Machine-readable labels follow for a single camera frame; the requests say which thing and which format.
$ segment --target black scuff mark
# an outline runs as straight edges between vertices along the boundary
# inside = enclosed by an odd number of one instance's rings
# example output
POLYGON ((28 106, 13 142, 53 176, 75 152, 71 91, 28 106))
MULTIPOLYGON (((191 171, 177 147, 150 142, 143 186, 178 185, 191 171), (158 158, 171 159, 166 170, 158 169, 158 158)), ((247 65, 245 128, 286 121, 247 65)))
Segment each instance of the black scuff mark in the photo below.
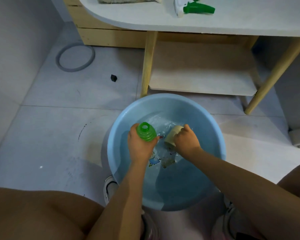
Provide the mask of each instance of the black scuff mark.
POLYGON ((81 130, 81 132, 80 132, 80 134, 79 134, 78 141, 79 141, 79 139, 80 139, 80 135, 81 135, 82 131, 84 130, 84 127, 82 128, 82 130, 81 130))

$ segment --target green bottle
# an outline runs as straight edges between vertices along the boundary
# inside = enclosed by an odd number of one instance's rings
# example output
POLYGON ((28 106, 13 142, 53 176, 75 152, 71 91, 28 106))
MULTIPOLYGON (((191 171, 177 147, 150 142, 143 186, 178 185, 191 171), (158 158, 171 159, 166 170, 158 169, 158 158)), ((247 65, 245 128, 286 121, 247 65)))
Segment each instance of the green bottle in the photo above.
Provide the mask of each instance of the green bottle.
POLYGON ((141 123, 136 128, 136 133, 142 140, 145 141, 152 141, 156 136, 156 130, 152 127, 152 125, 149 125, 147 122, 141 123))

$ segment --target right hand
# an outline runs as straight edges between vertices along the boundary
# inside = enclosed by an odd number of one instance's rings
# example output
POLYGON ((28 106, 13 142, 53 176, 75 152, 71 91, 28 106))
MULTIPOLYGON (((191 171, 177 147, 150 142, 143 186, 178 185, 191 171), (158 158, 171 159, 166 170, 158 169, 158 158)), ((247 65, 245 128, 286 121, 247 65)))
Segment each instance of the right hand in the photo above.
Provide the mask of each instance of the right hand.
POLYGON ((192 157, 197 149, 201 149, 196 134, 187 124, 174 136, 174 143, 176 144, 176 152, 187 160, 192 157))

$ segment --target plastic basin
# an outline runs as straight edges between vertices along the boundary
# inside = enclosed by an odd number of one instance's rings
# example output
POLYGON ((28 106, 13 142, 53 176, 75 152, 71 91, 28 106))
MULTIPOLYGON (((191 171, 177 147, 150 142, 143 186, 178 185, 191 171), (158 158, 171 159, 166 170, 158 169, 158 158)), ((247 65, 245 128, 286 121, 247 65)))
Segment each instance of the plastic basin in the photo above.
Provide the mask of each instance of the plastic basin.
MULTIPOLYGON (((120 184, 131 163, 127 144, 130 127, 147 121, 152 115, 188 124, 198 137, 201 147, 226 159, 226 147, 220 128, 213 117, 196 102, 175 94, 146 96, 130 104, 114 122, 108 139, 108 161, 115 180, 120 184)), ((157 133, 160 128, 153 125, 157 133)), ((147 167, 142 204, 146 207, 177 211, 199 202, 215 190, 213 183, 184 158, 163 168, 160 163, 147 167)))

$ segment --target plastic ring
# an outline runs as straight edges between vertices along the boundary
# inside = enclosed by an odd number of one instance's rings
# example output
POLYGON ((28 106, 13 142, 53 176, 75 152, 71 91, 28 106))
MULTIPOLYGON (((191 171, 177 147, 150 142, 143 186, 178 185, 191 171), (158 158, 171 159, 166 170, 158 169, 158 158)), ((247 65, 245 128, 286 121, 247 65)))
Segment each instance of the plastic ring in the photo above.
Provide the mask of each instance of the plastic ring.
POLYGON ((76 43, 72 43, 72 44, 68 44, 66 45, 65 47, 63 47, 59 52, 58 54, 56 55, 56 65, 58 66, 58 68, 64 72, 78 72, 78 71, 81 71, 83 70, 84 68, 87 68, 88 66, 91 65, 91 63, 93 62, 94 58, 96 57, 96 52, 94 50, 94 48, 92 46, 89 46, 89 45, 85 45, 81 42, 76 42, 76 43), (68 49, 72 48, 72 47, 75 47, 75 46, 85 46, 85 47, 88 47, 91 49, 92 51, 92 54, 91 54, 91 57, 90 59, 88 60, 88 62, 86 64, 83 64, 82 66, 79 66, 77 68, 65 68, 63 67, 61 64, 60 64, 60 57, 61 55, 68 49))

